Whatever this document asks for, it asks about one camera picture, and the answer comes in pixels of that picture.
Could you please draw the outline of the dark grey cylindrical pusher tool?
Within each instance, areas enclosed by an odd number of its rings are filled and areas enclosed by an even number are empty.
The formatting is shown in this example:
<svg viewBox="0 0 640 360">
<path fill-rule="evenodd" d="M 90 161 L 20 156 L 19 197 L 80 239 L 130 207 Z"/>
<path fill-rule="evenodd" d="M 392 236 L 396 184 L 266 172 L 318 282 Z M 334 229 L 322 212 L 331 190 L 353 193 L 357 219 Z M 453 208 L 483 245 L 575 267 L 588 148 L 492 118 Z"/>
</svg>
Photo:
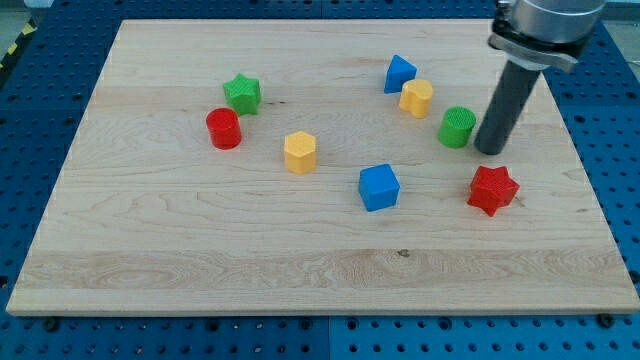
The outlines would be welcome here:
<svg viewBox="0 0 640 360">
<path fill-rule="evenodd" d="M 540 73 L 506 62 L 474 140 L 479 152 L 486 155 L 502 152 Z"/>
</svg>

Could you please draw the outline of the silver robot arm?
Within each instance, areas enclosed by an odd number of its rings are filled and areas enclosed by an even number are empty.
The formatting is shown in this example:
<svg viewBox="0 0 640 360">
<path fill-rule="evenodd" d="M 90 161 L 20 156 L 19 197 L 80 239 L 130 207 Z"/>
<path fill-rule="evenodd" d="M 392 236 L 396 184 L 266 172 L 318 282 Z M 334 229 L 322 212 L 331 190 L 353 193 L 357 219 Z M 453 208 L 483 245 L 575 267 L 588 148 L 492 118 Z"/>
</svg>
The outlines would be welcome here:
<svg viewBox="0 0 640 360">
<path fill-rule="evenodd" d="M 541 72 L 574 69 L 604 7 L 604 0 L 496 3 L 487 43 L 504 52 L 507 62 L 474 140 L 478 151 L 502 152 Z"/>
</svg>

